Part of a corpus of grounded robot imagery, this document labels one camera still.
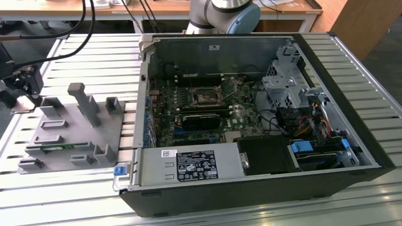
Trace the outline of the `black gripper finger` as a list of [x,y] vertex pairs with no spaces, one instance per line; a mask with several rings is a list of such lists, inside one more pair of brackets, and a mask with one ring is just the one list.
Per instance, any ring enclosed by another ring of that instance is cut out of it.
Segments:
[[34,105],[40,105],[42,98],[40,91],[42,89],[42,76],[37,65],[29,65],[22,68],[21,79],[24,80],[24,92]]
[[4,103],[8,109],[12,109],[17,103],[17,99],[5,90],[0,91],[0,101]]

